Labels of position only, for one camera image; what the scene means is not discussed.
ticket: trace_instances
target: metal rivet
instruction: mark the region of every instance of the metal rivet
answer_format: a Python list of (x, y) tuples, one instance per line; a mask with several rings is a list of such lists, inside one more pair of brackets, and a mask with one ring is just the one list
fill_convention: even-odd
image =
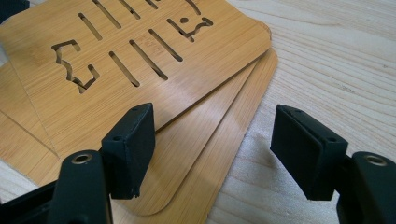
[(80, 165), (82, 163), (85, 163), (87, 161), (90, 161), (92, 159), (92, 155), (91, 154), (81, 154), (81, 155), (77, 155), (75, 158), (73, 158), (72, 163), (76, 164), (76, 165)]
[(364, 157), (368, 162), (370, 162), (372, 165), (377, 165), (377, 166), (387, 166), (387, 162), (384, 161), (384, 159), (379, 158), (377, 156), (365, 156)]

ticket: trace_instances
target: light wood table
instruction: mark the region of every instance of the light wood table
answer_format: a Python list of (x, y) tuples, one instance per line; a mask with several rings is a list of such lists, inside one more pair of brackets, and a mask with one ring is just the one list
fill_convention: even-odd
[[(279, 65), (207, 223), (337, 223), (338, 195), (309, 202), (270, 151), (276, 105), (298, 107), (343, 136), (348, 155), (396, 161), (396, 4), (229, 2), (268, 24)], [(0, 64), (6, 60), (0, 54)], [(1, 165), (2, 193), (34, 187)]]

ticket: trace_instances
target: wood grain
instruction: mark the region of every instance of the wood grain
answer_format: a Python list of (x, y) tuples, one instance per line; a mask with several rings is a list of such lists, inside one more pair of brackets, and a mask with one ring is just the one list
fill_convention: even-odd
[(396, 161), (394, 2), (229, 2), (269, 24), (279, 65), (206, 223), (338, 223), (337, 196), (307, 201), (269, 150), (275, 106), (324, 122), (349, 142), (349, 155)]
[[(270, 46), (265, 30), (222, 0), (199, 1), (200, 17), (186, 1), (156, 2), (159, 9), (146, 1), (128, 2), (141, 20), (119, 1), (100, 4), (51, 0), (0, 27), (0, 40), (62, 158), (81, 148), (99, 148), (97, 139), (134, 105), (152, 102), (158, 111), (155, 125), (160, 129)], [(102, 40), (96, 39), (79, 13), (89, 19)], [(180, 23), (180, 18), (189, 22)], [(213, 24), (202, 25), (206, 19)], [(169, 20), (196, 33), (189, 36), (195, 41), (181, 35)], [(183, 61), (172, 57), (148, 29), (166, 40)], [(59, 46), (67, 41), (75, 47)], [(139, 49), (151, 62), (145, 62)], [(93, 67), (99, 77), (88, 88)], [(82, 94), (76, 78), (87, 89)]]
[(0, 158), (38, 185), (57, 178), (60, 160), (20, 125), (0, 112)]
[(153, 215), (169, 204), (255, 66), (244, 69), (156, 134), (142, 195), (123, 203), (134, 214)]
[(116, 203), (116, 223), (204, 223), (262, 96), (275, 72), (276, 53), (258, 61), (224, 120), (205, 146), (175, 198), (160, 213), (134, 217)]
[(40, 118), (10, 62), (0, 66), (0, 111), (52, 150)]
[(23, 195), (29, 191), (37, 188), (31, 180), (25, 178), (15, 169), (3, 161), (0, 161), (1, 170), (1, 184), (0, 184), (0, 203), (6, 203), (15, 199), (16, 197)]

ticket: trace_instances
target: clamp jaw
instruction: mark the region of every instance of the clamp jaw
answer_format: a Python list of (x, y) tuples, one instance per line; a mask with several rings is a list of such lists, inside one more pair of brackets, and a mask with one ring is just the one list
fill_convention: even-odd
[(396, 223), (396, 164), (380, 155), (346, 155), (347, 141), (304, 111), (276, 107), (271, 150), (308, 200), (340, 193), (340, 223)]
[(1, 223), (113, 223), (109, 195), (128, 200), (155, 148), (152, 104), (130, 109), (102, 140), (102, 148), (74, 153), (57, 181), (0, 206)]

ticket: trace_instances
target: cutout slot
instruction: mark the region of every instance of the cutout slot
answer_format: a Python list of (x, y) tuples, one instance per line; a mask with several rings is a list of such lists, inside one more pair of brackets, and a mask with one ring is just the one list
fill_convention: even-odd
[(143, 51), (133, 40), (130, 40), (129, 43), (132, 45), (132, 47), (137, 51), (137, 53), (140, 54), (140, 56), (146, 61), (146, 63), (154, 70), (157, 75), (162, 78), (163, 80), (167, 80), (168, 76), (161, 71), (161, 69), (155, 64), (150, 57)]
[(197, 24), (195, 26), (195, 30), (187, 33), (185, 36), (186, 37), (190, 37), (190, 36), (196, 35), (196, 34), (198, 34), (198, 32), (201, 30), (202, 27), (204, 27), (204, 26), (212, 26), (213, 25), (213, 21), (208, 19), (208, 18), (206, 18), (206, 17), (202, 17), (202, 21), (203, 22), (201, 22), (201, 23), (199, 23), (199, 24)]
[(180, 23), (187, 23), (187, 22), (189, 22), (189, 18), (183, 17), (180, 19)]
[(146, 0), (146, 2), (152, 6), (154, 9), (158, 9), (157, 5), (155, 5), (151, 0)]
[(198, 6), (195, 5), (195, 3), (193, 3), (191, 0), (186, 0), (186, 2), (188, 4), (190, 4), (190, 6), (194, 9), (194, 12), (200, 16), (201, 15), (201, 11), (199, 10)]
[(149, 29), (148, 32), (178, 61), (183, 62), (183, 58), (180, 57), (163, 39), (155, 33), (154, 30)]
[(173, 26), (173, 28), (175, 28), (175, 30), (177, 30), (181, 35), (186, 37), (191, 43), (193, 43), (195, 41), (194, 38), (192, 38), (192, 36), (187, 36), (187, 33), (183, 29), (181, 29), (174, 21), (172, 21), (171, 19), (168, 19), (166, 21), (169, 24), (171, 24)]
[(116, 19), (114, 19), (114, 17), (107, 11), (107, 9), (98, 1), (98, 0), (92, 0), (97, 7), (99, 7), (99, 9), (103, 12), (103, 14), (105, 14), (105, 16), (111, 21), (111, 23), (114, 24), (114, 26), (117, 29), (121, 28), (121, 25), (119, 24), (118, 21), (116, 21)]
[(76, 40), (69, 40), (69, 41), (54, 45), (51, 48), (53, 50), (55, 50), (55, 53), (56, 53), (56, 61), (55, 62), (62, 65), (66, 69), (66, 80), (71, 81), (74, 84), (76, 84), (78, 87), (78, 92), (80, 94), (82, 94), (82, 93), (84, 93), (85, 90), (87, 90), (91, 86), (91, 84), (97, 78), (99, 78), (99, 74), (96, 72), (96, 70), (94, 70), (93, 66), (90, 64), (88, 66), (88, 68), (91, 71), (93, 78), (90, 79), (90, 81), (88, 81), (85, 85), (81, 82), (81, 80), (79, 80), (79, 78), (73, 77), (72, 65), (69, 62), (62, 59), (62, 47), (67, 46), (67, 45), (72, 45), (73, 48), (75, 49), (75, 51), (81, 51), (81, 47), (76, 42)]
[(78, 16), (82, 21), (84, 21), (85, 25), (88, 27), (88, 29), (90, 29), (90, 31), (93, 33), (97, 40), (103, 39), (99, 32), (96, 30), (96, 28), (92, 25), (92, 23), (84, 16), (84, 14), (78, 13)]
[(85, 90), (87, 90), (93, 84), (93, 82), (95, 82), (96, 79), (99, 78), (99, 73), (96, 71), (92, 64), (88, 65), (88, 70), (90, 70), (92, 78), (84, 85)]
[(137, 14), (137, 12), (136, 12), (131, 6), (129, 6), (128, 3), (126, 3), (124, 0), (119, 0), (119, 1), (120, 1), (120, 3), (121, 3), (129, 12), (131, 12), (131, 14), (132, 14), (137, 20), (140, 20), (139, 14)]
[(122, 71), (122, 73), (128, 78), (128, 80), (135, 87), (139, 87), (140, 86), (139, 81), (137, 81), (137, 79), (134, 78), (134, 76), (131, 74), (131, 72), (128, 70), (128, 68), (126, 68), (125, 65), (122, 63), (122, 61), (119, 59), (119, 57), (117, 57), (117, 55), (113, 51), (110, 51), (108, 53), (108, 55), (110, 55), (110, 57), (113, 59), (114, 63), (116, 63), (116, 65), (119, 67), (119, 69)]

